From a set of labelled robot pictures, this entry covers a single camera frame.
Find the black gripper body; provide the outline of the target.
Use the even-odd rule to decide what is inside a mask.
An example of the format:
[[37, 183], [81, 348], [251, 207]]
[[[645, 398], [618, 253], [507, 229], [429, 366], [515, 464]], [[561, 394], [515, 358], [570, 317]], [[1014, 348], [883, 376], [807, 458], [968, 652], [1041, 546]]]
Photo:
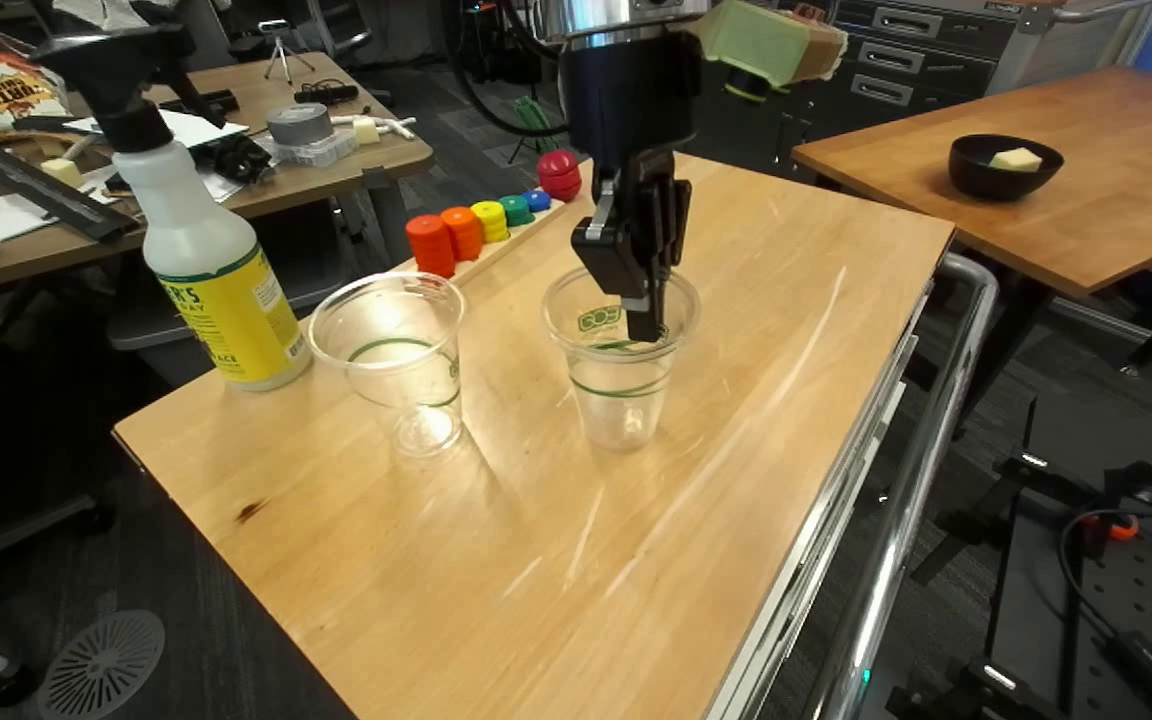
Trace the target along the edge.
[[675, 147], [693, 139], [700, 40], [649, 33], [577, 46], [565, 57], [567, 137], [591, 162], [589, 221], [633, 241], [634, 282], [653, 257], [678, 260], [693, 183], [675, 178]]

